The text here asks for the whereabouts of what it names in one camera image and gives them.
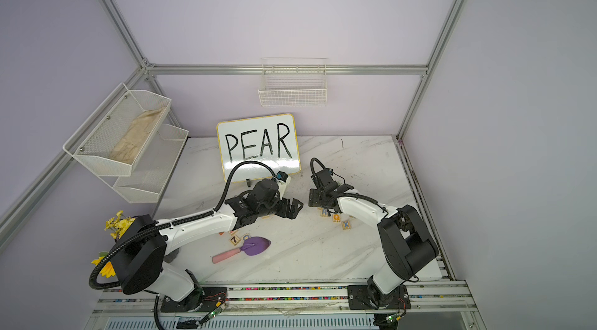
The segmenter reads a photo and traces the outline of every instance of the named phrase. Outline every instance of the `yellow artificial flower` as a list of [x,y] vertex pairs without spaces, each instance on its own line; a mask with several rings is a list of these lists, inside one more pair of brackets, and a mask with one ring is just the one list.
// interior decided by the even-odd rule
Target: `yellow artificial flower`
[[118,237],[122,237],[124,232],[131,226],[132,222],[135,221],[134,217],[127,217],[116,223],[116,229],[120,233]]
[[114,218],[112,217],[110,220],[108,220],[106,222],[106,229],[104,229],[104,230],[110,229],[113,226],[113,222],[114,222]]
[[[95,265],[98,265],[100,263],[101,259],[103,259],[103,258],[101,257],[101,258],[95,259],[91,263],[95,264]],[[100,273],[101,273],[102,276],[104,276],[106,278],[110,278],[112,276],[115,276],[116,272],[114,272],[114,267],[112,266],[112,262],[108,261],[108,263],[106,264],[106,266],[104,266],[101,269]]]

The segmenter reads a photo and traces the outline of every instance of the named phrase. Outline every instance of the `purple toy shovel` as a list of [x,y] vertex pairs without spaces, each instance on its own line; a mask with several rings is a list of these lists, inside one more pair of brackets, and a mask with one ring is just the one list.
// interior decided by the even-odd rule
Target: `purple toy shovel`
[[211,262],[214,264],[219,263],[241,251],[244,251],[249,256],[257,255],[265,251],[271,244],[272,241],[265,239],[264,237],[250,237],[245,240],[245,243],[241,247],[218,254],[211,258]]

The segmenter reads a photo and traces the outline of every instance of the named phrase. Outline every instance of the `black cable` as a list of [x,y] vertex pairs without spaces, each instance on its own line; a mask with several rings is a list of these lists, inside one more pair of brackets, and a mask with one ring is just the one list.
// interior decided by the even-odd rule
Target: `black cable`
[[244,162],[240,162],[238,163],[230,172],[230,175],[228,176],[228,181],[226,182],[226,185],[224,186],[224,192],[222,194],[222,197],[220,198],[220,201],[218,202],[218,204],[215,206],[215,208],[213,210],[209,210],[203,214],[200,215],[195,215],[195,216],[190,216],[190,217],[186,217],[186,218],[182,218],[180,220],[176,220],[173,222],[167,222],[165,224],[159,225],[159,226],[154,226],[154,227],[150,227],[147,228],[137,234],[135,234],[134,236],[131,236],[130,238],[128,238],[127,240],[125,240],[122,243],[119,243],[118,245],[115,245],[114,247],[112,247],[112,249],[110,250],[110,252],[108,252],[108,255],[106,255],[103,259],[100,260],[100,262],[93,268],[93,270],[91,271],[91,274],[89,276],[89,287],[91,287],[92,289],[95,290],[103,290],[103,289],[111,289],[111,288],[115,288],[120,286],[120,282],[115,281],[115,282],[109,282],[109,283],[98,283],[97,282],[97,277],[99,276],[101,270],[106,266],[106,264],[108,264],[108,262],[121,250],[123,250],[124,248],[126,248],[128,245],[135,243],[137,241],[142,240],[143,238],[146,238],[148,236],[153,235],[156,231],[160,231],[162,229],[166,229],[169,227],[173,227],[173,226],[178,226],[181,224],[184,224],[186,222],[194,222],[197,220],[200,220],[204,217],[207,216],[211,216],[214,213],[218,212],[218,210],[220,209],[220,207],[222,206],[222,203],[224,203],[224,199],[226,198],[226,194],[228,192],[228,188],[230,187],[230,183],[232,182],[232,176],[234,175],[234,172],[240,168],[241,166],[245,165],[245,164],[257,164],[257,165],[261,165],[263,167],[265,167],[266,169],[268,169],[270,171],[270,173],[272,174],[272,177],[276,177],[276,174],[273,172],[273,169],[271,169],[268,165],[261,163],[261,162],[257,162],[257,161],[244,161]]
[[242,192],[242,193],[240,193],[240,194],[238,195],[238,198],[242,198],[242,197],[244,197],[245,195],[249,194],[250,192],[251,192],[251,190],[250,190],[250,189],[249,189],[249,190],[245,190],[244,192]]
[[313,174],[313,176],[315,176],[315,168],[313,167],[313,162],[317,162],[317,164],[319,164],[319,166],[323,169],[325,169],[324,164],[317,158],[311,158],[311,162],[310,162],[310,167],[311,167],[311,174]]
[[98,263],[98,265],[96,265],[95,268],[93,268],[93,270],[91,271],[91,274],[89,276],[89,287],[91,287],[92,289],[95,289],[95,290],[103,290],[103,289],[111,289],[111,288],[120,286],[120,282],[118,282],[118,281],[109,282],[109,283],[97,283],[97,276],[100,274],[103,267],[105,267],[106,264],[108,264],[108,262],[118,252],[120,252],[121,250],[126,248],[128,245],[133,244],[137,241],[140,241],[143,238],[149,237],[149,236],[155,234],[155,232],[160,231],[162,229],[166,229],[166,228],[176,226],[176,225],[181,225],[181,224],[184,224],[185,222],[194,222],[196,220],[200,220],[202,218],[211,216],[213,214],[214,214],[214,212],[212,210],[209,210],[200,215],[190,216],[190,217],[182,218],[180,220],[176,220],[174,222],[167,222],[165,224],[153,226],[151,228],[147,228],[147,229],[135,234],[134,236],[131,236],[130,238],[126,239],[124,242],[122,242],[118,245],[115,245],[114,247],[112,247],[110,252],[108,252],[108,255],[106,255],[103,259],[101,259],[100,262]]
[[344,177],[338,175],[336,172],[332,173],[332,175],[336,175],[336,176],[340,177],[344,181],[344,184],[346,184],[346,179]]
[[153,320],[155,321],[155,325],[158,327],[158,330],[166,330],[162,327],[160,323],[160,319],[158,317],[158,302],[160,301],[160,295],[155,296],[155,301],[153,302]]
[[419,281],[419,277],[417,277],[416,274],[413,274],[413,277],[416,278],[417,280],[416,281],[411,281],[411,280],[407,279],[407,282],[417,283]]
[[222,198],[220,198],[220,200],[218,201],[218,204],[214,207],[214,212],[218,212],[220,210],[220,207],[222,207],[224,200],[226,200],[226,194],[228,194],[228,188],[230,187],[230,183],[232,182],[232,176],[234,175],[234,172],[236,172],[237,169],[239,169],[240,167],[242,167],[245,164],[258,164],[262,167],[267,168],[269,170],[269,172],[272,174],[272,177],[276,177],[276,174],[273,172],[273,169],[271,169],[265,163],[261,163],[261,162],[257,162],[257,161],[244,161],[244,162],[238,163],[237,165],[234,166],[234,168],[230,171],[230,174],[228,175],[228,180],[226,181],[226,185],[224,186],[224,192],[222,193]]

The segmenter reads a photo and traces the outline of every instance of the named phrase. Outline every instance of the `white wire basket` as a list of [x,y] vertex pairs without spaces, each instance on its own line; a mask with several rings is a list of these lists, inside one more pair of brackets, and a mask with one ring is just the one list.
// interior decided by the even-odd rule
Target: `white wire basket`
[[[324,58],[302,59],[321,61]],[[264,108],[324,106],[327,99],[325,63],[283,66],[264,62],[259,87],[259,101]]]
[[[126,92],[79,147],[74,152],[69,151],[66,144],[63,147],[67,153],[99,177],[131,176],[170,110],[171,100],[163,95],[145,90],[129,90],[124,85],[120,88],[122,87]],[[132,121],[145,111],[160,109],[159,116],[152,121],[153,127],[150,128],[149,125],[146,130],[150,131],[145,131],[140,136],[142,144],[137,147],[138,153],[125,162],[111,159],[113,150],[127,134]]]
[[111,185],[129,203],[159,201],[189,135],[189,131],[166,123],[157,131],[132,174],[118,177]]

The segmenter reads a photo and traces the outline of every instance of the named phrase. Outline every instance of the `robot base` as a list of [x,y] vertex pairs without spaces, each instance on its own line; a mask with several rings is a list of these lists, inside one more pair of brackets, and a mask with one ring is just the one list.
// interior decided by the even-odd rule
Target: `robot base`
[[[348,286],[348,306],[351,310],[359,309],[375,309],[372,304],[369,304],[371,298],[369,296],[367,285],[350,285]],[[395,288],[390,294],[392,298],[390,303],[379,309],[410,309],[410,298],[408,297],[407,287],[400,285]]]
[[226,301],[226,295],[228,295],[228,289],[225,287],[203,287],[199,290],[191,292],[182,301],[170,300],[168,296],[164,298],[162,302],[162,308],[160,309],[163,313],[172,312],[211,312],[216,308],[217,300],[221,298],[222,301]]

